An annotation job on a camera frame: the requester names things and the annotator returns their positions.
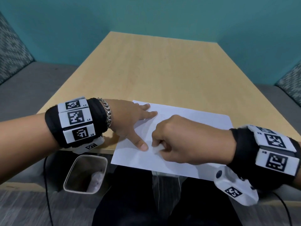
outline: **table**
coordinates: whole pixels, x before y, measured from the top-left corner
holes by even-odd
[[[217,43],[110,32],[40,109],[85,96],[171,105],[230,116],[244,124],[301,136]],[[93,152],[114,152],[104,133]]]

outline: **black wristband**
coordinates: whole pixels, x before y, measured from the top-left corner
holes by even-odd
[[[53,106],[49,108],[45,113],[45,121],[46,124],[52,133],[53,137],[56,139],[60,147],[62,148],[70,148],[70,147],[79,147],[85,143],[90,143],[94,139],[100,137],[102,133],[107,131],[107,113],[104,109],[103,105],[100,103],[100,101],[96,98],[90,98],[87,100],[92,121],[91,122],[85,122],[85,123],[79,123],[77,125],[73,125],[67,128],[62,128],[60,118],[59,118],[59,112],[58,112],[58,106]],[[83,125],[93,124],[95,129],[95,135],[91,137],[84,138],[82,140],[74,141],[72,143],[67,143],[65,136],[63,134],[63,131],[79,128]]]
[[[247,128],[231,129],[236,140],[234,158],[228,167],[239,177],[248,179],[250,184],[258,190],[274,190],[283,184],[290,185],[294,176],[270,170],[255,164],[259,146],[256,143],[254,133]],[[300,158],[300,146],[297,141],[291,139],[296,148],[296,157]]]

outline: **white paper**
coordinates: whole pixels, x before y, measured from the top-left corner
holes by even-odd
[[[139,103],[140,105],[146,104],[146,102],[133,102]],[[180,164],[167,162],[162,159],[158,153],[158,151],[163,149],[163,146],[157,148],[153,148],[151,146],[151,134],[156,129],[156,125],[158,123],[175,114],[219,129],[233,128],[230,117],[222,114],[208,113],[168,105],[149,104],[150,108],[148,111],[158,111],[158,115],[152,119],[138,121],[134,126],[136,133],[147,143],[149,150],[146,152],[139,151],[138,148],[136,148],[129,140],[122,140],[118,142],[116,146],[111,163],[213,181],[215,170],[220,166],[220,164],[207,163],[195,166],[188,163]]]

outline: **wristband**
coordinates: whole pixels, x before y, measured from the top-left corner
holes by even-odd
[[[46,124],[62,148],[91,143],[107,131],[107,113],[96,98],[76,98],[49,108]]]
[[[239,177],[258,190],[274,190],[293,182],[300,167],[297,141],[253,125],[231,131],[237,144],[228,167]]]

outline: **clear plastic container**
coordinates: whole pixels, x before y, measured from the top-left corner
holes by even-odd
[[[64,190],[77,194],[97,193],[106,174],[107,165],[108,160],[105,157],[92,155],[77,157],[65,179]]]

